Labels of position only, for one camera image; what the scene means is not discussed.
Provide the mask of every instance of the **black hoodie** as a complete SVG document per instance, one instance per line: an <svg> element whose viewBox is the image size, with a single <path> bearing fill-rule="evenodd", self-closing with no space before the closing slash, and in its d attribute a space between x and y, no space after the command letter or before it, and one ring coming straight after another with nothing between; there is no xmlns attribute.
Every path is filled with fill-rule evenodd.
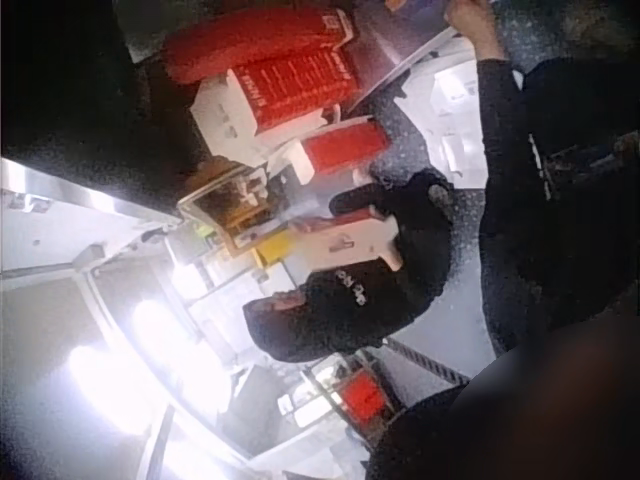
<svg viewBox="0 0 640 480"><path fill-rule="evenodd" d="M374 205L395 215L395 245L404 266L393 272L383 260L314 272L302 285L306 305L286 312L252 313L247 325L256 345L274 359L304 362L335 352L378 346L409 325L442 292L449 273L450 223L428 197L440 178L422 171L399 188L377 184L345 192L330 205L344 214Z"/></svg>

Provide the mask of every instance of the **metal frame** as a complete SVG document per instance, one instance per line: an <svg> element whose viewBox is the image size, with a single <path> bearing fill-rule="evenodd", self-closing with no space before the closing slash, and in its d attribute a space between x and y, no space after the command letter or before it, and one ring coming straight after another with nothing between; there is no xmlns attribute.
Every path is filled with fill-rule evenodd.
<svg viewBox="0 0 640 480"><path fill-rule="evenodd" d="M138 358L144 358L142 352L139 352L137 348L131 342L129 342L122 329L119 327L115 319L111 316L106 304L104 303L104 300L100 295L99 289L95 284L92 275L90 273L78 275L77 277L75 277L75 281L78 285L78 288L80 289L85 303L87 304L87 308L91 312L92 317L94 318L107 343L115 349L125 351L126 353ZM241 448L234 445L233 442L228 440L223 434L216 431L215 427L211 425L206 418L199 414L193 407L187 405L180 399L179 392L174 391L174 389L168 387L164 382L162 382L157 372L150 365L146 364L146 366L149 371L150 379L154 381L156 387L165 396L168 408L173 408L175 410L174 413L182 414L182 416L184 418L187 418L190 422L196 422L199 426L200 432L207 436L207 443L209 443L210 441L212 445L221 447L221 450L224 453L224 457L221 458L222 461L229 463L235 468L241 468L250 475L255 475L255 472L252 472L248 467L250 455L247 452L243 451Z"/></svg>

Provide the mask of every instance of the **bright light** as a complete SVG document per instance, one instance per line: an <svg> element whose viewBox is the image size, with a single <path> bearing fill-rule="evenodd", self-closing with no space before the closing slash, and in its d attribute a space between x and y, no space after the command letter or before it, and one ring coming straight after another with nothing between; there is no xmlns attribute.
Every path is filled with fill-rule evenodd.
<svg viewBox="0 0 640 480"><path fill-rule="evenodd" d="M203 297L207 293L207 286L195 265L178 265L173 270L171 283L186 300Z"/></svg>
<svg viewBox="0 0 640 480"><path fill-rule="evenodd" d="M113 198L106 193L90 190L89 197L91 197L91 203L96 210L100 210L105 213L115 213L116 209Z"/></svg>
<svg viewBox="0 0 640 480"><path fill-rule="evenodd" d="M331 394L331 398L337 404L342 403L342 398L336 392ZM303 405L293 414L293 418L300 428L304 428L307 425L311 425L323 415L326 415L331 411L331 404L324 397L318 397L311 400L306 405Z"/></svg>
<svg viewBox="0 0 640 480"><path fill-rule="evenodd" d="M153 300L138 304L133 328L142 348L160 366L175 369L190 348L185 329L169 310Z"/></svg>
<svg viewBox="0 0 640 480"><path fill-rule="evenodd" d="M183 480L227 480L210 456L186 442L169 442L164 465Z"/></svg>
<svg viewBox="0 0 640 480"><path fill-rule="evenodd" d="M181 365L184 398L201 412L223 413L231 401L231 379L205 341L192 347Z"/></svg>
<svg viewBox="0 0 640 480"><path fill-rule="evenodd" d="M27 173L25 168L19 163L5 160L4 158L2 163L5 167L3 172L5 178L3 180L6 182L7 190L15 193L27 193Z"/></svg>
<svg viewBox="0 0 640 480"><path fill-rule="evenodd" d="M153 300L140 302L133 314L140 345L161 367L182 380L184 398L202 413L225 412L231 379L205 341L195 345L171 313Z"/></svg>
<svg viewBox="0 0 640 480"><path fill-rule="evenodd" d="M96 410L125 433L145 432L155 409L135 365L123 355L77 347L69 355L69 367Z"/></svg>

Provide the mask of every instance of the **black jacket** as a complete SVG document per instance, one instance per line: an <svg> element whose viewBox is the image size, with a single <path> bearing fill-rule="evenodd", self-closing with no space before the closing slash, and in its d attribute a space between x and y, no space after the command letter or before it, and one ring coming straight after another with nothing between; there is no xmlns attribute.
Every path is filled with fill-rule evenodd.
<svg viewBox="0 0 640 480"><path fill-rule="evenodd" d="M424 312L449 273L451 226L427 195L429 186L441 182L423 171L403 187L386 190L372 184L335 197L330 205L335 215L368 205L394 214L400 230L395 246L404 266L393 272L383 260L374 260L314 272L301 287L307 297L303 307L269 319L245 309L258 347L285 362L352 353L379 346Z"/></svg>
<svg viewBox="0 0 640 480"><path fill-rule="evenodd" d="M637 279L637 164L547 200L545 165L569 148L638 128L637 74L623 65L556 60L525 77L478 62L489 178L480 225L483 310L500 355L601 311Z"/></svg>

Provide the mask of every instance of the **person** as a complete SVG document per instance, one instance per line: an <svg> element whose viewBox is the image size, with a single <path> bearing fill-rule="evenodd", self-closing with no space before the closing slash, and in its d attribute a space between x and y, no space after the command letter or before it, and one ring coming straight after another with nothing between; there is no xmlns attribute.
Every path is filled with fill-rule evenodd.
<svg viewBox="0 0 640 480"><path fill-rule="evenodd" d="M312 272L292 292L248 303L244 315L255 344L275 360L306 362L379 346L409 325L441 294L449 273L451 224L437 205L446 186L426 169L401 187L369 183L334 197L333 215L374 206L396 217L402 267L392 271L378 259Z"/></svg>
<svg viewBox="0 0 640 480"><path fill-rule="evenodd" d="M499 356L597 314L637 280L640 78L624 62L556 59L521 90L488 0L452 0L447 18L477 57L481 288Z"/></svg>

